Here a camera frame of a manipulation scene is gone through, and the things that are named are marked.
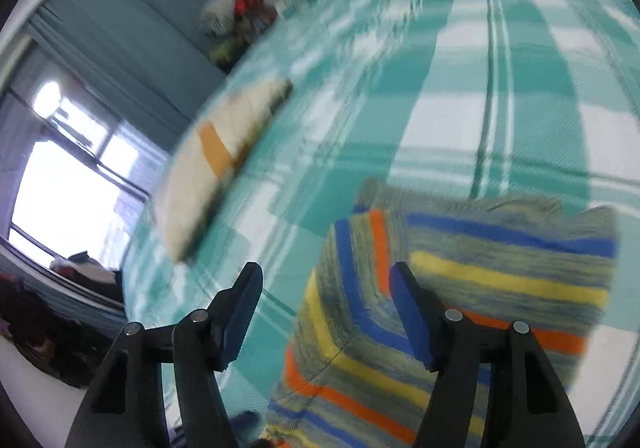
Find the striped knit sweater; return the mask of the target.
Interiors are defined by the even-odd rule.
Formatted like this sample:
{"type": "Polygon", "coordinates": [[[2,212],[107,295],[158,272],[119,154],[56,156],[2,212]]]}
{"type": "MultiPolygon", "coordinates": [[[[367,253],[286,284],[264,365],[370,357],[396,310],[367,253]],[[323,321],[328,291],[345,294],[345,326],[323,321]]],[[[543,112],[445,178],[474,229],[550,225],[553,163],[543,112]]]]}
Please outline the striped knit sweater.
{"type": "Polygon", "coordinates": [[[570,215],[552,198],[446,199],[368,180],[311,272],[265,436],[279,447],[414,442],[435,378],[390,296],[393,264],[477,324],[530,324],[570,384],[608,304],[616,257],[606,205],[570,215]]]}

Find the blue curtain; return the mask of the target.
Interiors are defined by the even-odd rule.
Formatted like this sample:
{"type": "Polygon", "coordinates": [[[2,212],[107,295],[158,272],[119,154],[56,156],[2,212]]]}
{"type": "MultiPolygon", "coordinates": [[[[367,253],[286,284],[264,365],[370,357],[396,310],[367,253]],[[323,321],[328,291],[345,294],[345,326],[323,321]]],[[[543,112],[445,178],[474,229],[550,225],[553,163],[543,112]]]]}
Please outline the blue curtain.
{"type": "Polygon", "coordinates": [[[28,33],[165,151],[226,79],[200,28],[208,0],[45,0],[28,33]]]}

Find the pile of clothes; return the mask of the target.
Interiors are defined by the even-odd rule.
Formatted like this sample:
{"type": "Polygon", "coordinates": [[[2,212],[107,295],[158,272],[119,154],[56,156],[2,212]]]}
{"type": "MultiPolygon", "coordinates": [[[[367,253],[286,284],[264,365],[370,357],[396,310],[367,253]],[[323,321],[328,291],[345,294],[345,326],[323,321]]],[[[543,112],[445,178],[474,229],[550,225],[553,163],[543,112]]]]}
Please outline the pile of clothes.
{"type": "Polygon", "coordinates": [[[208,0],[198,23],[217,41],[208,52],[210,61],[229,74],[277,18],[277,9],[265,0],[208,0]]]}

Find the green plaid bed blanket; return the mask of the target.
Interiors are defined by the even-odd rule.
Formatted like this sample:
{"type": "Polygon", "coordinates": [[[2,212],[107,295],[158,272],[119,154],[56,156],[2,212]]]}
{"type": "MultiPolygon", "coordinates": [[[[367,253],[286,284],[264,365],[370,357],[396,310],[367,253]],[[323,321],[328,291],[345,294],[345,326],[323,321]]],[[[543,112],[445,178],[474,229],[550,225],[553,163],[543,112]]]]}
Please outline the green plaid bed blanket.
{"type": "Polygon", "coordinates": [[[591,447],[639,402],[639,14],[632,0],[284,0],[224,86],[293,91],[232,182],[200,246],[168,260],[144,213],[124,260],[130,319],[171,324],[247,262],[265,290],[228,410],[265,410],[330,226],[369,178],[475,199],[507,192],[567,212],[614,208],[610,300],[570,398],[591,447]]]}

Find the window with frame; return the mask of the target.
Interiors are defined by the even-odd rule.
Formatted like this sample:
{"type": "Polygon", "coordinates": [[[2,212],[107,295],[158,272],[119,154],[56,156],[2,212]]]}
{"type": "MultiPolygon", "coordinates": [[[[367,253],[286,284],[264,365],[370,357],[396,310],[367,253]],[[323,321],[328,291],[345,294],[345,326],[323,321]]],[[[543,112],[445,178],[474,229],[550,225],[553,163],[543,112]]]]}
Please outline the window with frame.
{"type": "Polygon", "coordinates": [[[1,234],[42,267],[122,264],[166,153],[33,41],[1,79],[1,234]]]}

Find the patterned throw pillow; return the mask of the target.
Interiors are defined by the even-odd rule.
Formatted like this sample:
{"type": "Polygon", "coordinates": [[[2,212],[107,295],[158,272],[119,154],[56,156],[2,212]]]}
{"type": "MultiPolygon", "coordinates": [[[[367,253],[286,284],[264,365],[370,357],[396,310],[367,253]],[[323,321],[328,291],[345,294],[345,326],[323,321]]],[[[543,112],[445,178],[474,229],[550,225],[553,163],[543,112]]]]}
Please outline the patterned throw pillow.
{"type": "Polygon", "coordinates": [[[186,133],[152,194],[152,223],[174,263],[185,260],[250,149],[293,84],[265,78],[226,93],[186,133]]]}

